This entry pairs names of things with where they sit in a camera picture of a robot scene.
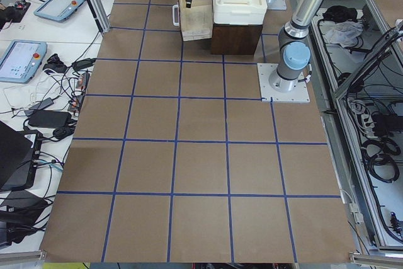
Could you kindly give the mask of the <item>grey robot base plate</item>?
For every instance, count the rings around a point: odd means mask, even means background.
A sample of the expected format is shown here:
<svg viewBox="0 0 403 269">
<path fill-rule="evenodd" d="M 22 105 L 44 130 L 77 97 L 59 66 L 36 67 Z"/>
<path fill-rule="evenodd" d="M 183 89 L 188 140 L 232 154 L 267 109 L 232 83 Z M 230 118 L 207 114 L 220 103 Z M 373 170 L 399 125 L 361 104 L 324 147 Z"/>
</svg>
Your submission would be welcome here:
<svg viewBox="0 0 403 269">
<path fill-rule="evenodd" d="M 297 79 L 285 80 L 277 73 L 278 64 L 258 63 L 259 88 L 262 102 L 309 103 L 307 80 L 301 72 Z"/>
</svg>

